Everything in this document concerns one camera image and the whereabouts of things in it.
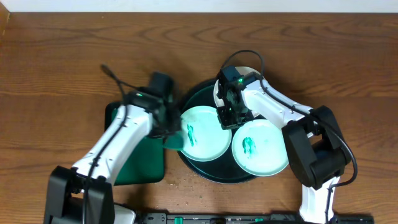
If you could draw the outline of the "green sponge cloth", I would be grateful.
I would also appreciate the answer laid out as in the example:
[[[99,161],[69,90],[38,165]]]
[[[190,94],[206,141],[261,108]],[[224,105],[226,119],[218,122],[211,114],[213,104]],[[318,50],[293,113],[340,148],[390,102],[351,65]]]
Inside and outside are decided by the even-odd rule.
[[[182,151],[184,148],[183,131],[177,131],[164,139],[163,147],[174,151]]]

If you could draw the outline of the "white plate top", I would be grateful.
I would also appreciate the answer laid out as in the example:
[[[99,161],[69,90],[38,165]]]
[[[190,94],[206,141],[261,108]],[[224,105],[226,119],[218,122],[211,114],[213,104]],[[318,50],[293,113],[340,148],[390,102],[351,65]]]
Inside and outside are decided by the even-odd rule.
[[[243,90],[257,81],[258,76],[259,72],[251,67],[228,65],[220,69],[213,96],[219,120],[224,125],[243,124],[264,117],[260,112],[250,110],[243,97]]]

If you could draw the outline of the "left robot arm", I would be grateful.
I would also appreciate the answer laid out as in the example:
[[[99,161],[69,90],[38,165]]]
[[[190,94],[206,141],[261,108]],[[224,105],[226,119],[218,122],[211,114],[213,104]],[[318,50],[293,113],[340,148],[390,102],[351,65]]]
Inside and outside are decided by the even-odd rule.
[[[57,166],[47,186],[44,223],[134,223],[136,213],[117,205],[113,185],[144,138],[166,138],[180,127],[170,91],[141,88],[124,95],[98,142],[71,168]]]

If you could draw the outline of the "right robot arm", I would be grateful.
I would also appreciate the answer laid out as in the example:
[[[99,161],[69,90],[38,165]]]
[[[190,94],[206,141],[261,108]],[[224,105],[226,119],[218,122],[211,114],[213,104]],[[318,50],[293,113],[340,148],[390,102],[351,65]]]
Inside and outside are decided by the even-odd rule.
[[[245,126],[259,114],[281,131],[289,166],[303,185],[302,220],[330,223],[340,176],[349,163],[358,166],[331,109],[294,102],[255,72],[219,73],[213,95],[223,129]]]

